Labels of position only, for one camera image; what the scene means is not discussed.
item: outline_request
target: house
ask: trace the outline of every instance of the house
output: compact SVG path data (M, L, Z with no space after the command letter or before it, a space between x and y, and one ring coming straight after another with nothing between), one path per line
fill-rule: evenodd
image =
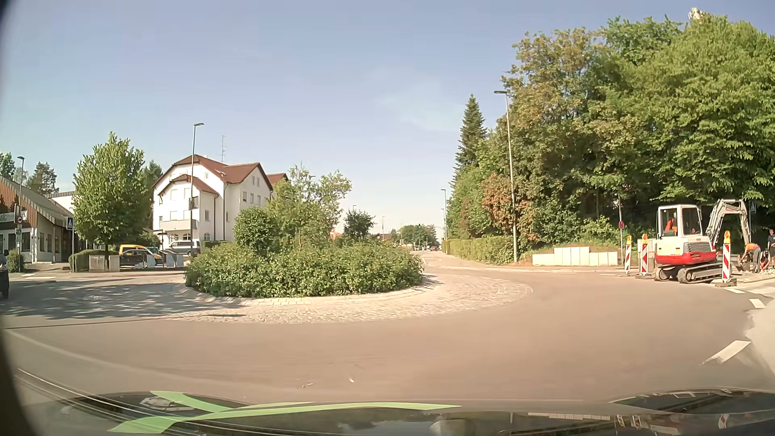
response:
M17 230L14 205L22 207L22 228ZM60 262L70 257L78 236L67 230L73 213L58 203L10 179L0 177L0 249L21 247L25 261Z
M227 165L195 154L192 174L191 161L189 156L173 163L153 186L153 232L162 247L176 240L234 240L239 211L264 207L272 196L258 162Z

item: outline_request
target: shrub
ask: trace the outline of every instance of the shrub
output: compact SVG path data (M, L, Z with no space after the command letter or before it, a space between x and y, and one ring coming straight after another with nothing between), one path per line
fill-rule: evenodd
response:
M243 209L234 223L234 241L260 256L279 250L277 221L266 209L253 206Z
M489 236L476 239L448 239L445 253L458 258L503 265L514 261L511 236Z
M420 259L386 244L289 251L264 258L222 244L194 259L186 284L217 296L257 298L387 292L422 282Z
M108 255L116 255L118 254L118 251L109 250ZM89 270L89 256L96 256L96 255L105 255L105 250L83 250L79 251L78 253L75 253L70 256L70 270L79 272L79 271L88 271ZM77 269L74 269L73 267L73 261L76 261Z
M24 256L19 254L19 251L11 250L6 261L8 261L9 272L24 272Z

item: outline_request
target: excavator arm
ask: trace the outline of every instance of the excavator arm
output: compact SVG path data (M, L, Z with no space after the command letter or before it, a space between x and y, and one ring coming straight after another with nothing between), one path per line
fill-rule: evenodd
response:
M739 216L742 239L746 244L751 242L751 229L748 227L748 208L746 208L745 200L720 199L713 206L713 212L711 212L708 220L708 228L705 229L705 234L710 238L711 248L714 250L718 237L722 232L724 216L730 214Z

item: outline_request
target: construction worker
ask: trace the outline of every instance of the construction worker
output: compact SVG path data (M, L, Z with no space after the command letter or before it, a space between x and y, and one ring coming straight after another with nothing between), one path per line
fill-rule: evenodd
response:
M762 258L762 248L755 243L746 244L746 250L742 253L743 258L751 254L751 262L753 262L754 271L753 272L761 272L761 258Z

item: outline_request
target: hedge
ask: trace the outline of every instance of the hedge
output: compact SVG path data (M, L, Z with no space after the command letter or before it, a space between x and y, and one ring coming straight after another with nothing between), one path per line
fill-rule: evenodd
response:
M117 255L118 251L108 251L108 255ZM89 270L89 256L95 256L95 255L105 255L105 250L83 250L79 251L76 254L73 254L70 256L70 270L79 272L79 271L88 271ZM76 265L78 266L78 269L73 269L73 261L77 260Z
M24 256L18 250L11 250L5 259L8 262L9 272L24 272Z
M387 292L422 282L417 256L385 244L289 251L261 257L220 244L191 261L186 285L215 296L256 298Z
M514 261L511 236L448 239L442 243L442 249L458 258L488 264L503 265Z

